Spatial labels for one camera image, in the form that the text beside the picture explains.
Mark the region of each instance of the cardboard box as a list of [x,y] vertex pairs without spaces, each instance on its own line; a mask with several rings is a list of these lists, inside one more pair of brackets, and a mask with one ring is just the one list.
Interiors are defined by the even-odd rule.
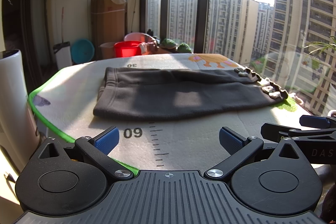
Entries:
[[113,0],[92,0],[91,21],[92,40],[98,59],[101,59],[99,46],[107,42],[120,42],[125,36],[125,6]]

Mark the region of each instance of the blue gripper pad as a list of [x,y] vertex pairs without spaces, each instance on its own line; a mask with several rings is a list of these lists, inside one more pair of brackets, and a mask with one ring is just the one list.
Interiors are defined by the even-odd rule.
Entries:
[[119,130],[116,127],[109,128],[97,137],[94,147],[108,155],[119,143]]
[[222,127],[219,131],[219,142],[230,155],[233,155],[247,144],[247,139],[228,127]]
[[310,115],[302,115],[300,117],[300,125],[303,127],[312,127],[319,129],[330,128],[330,122],[325,117],[320,116],[310,116]]

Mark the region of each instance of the play mat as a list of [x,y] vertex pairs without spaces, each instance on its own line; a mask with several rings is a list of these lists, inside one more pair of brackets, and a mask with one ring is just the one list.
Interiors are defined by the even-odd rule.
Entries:
[[105,68],[233,70],[238,66],[222,55],[213,54],[161,54],[94,61],[60,70],[29,95],[29,104],[38,118],[67,142],[81,136],[94,137],[116,126],[120,141],[109,156],[132,166],[135,172],[137,169],[204,172],[229,156],[218,140],[221,127],[227,126],[245,137],[261,138],[260,127],[265,122],[305,129],[299,118],[308,113],[288,98],[271,107],[181,121],[105,120],[92,114]]

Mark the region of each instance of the green mat edge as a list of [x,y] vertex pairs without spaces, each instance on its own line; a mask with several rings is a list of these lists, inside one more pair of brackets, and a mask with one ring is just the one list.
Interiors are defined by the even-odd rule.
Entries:
[[[53,75],[53,77],[51,77],[47,82],[45,82],[42,86],[38,87],[37,89],[33,90],[29,95],[28,95],[28,103],[32,109],[32,111],[34,112],[34,114],[41,120],[41,122],[43,122],[43,124],[45,124],[50,130],[52,130],[55,134],[57,134],[58,136],[60,136],[60,138],[62,138],[63,140],[65,140],[68,143],[73,143],[75,142],[75,139],[73,137],[70,137],[69,135],[67,135],[66,133],[64,133],[62,130],[60,130],[59,128],[57,128],[56,126],[54,126],[51,122],[49,122],[36,108],[36,106],[33,103],[33,99],[35,97],[35,95],[37,95],[41,90],[43,90],[48,84],[50,84],[55,78],[56,76],[58,76],[62,70],[64,70],[65,68],[59,70],[57,73],[55,73],[55,75]],[[129,170],[131,170],[134,175],[136,176],[139,172],[139,169],[130,166],[126,163],[123,163],[121,161],[118,161],[116,159],[114,159],[116,162],[120,163],[121,165],[123,165],[124,167],[128,168]]]

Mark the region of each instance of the red bucket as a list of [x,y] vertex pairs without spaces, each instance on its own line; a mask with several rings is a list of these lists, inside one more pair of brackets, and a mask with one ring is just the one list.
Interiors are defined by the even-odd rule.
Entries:
[[135,55],[141,55],[141,49],[139,47],[141,42],[139,41],[123,41],[114,44],[116,57],[129,57]]

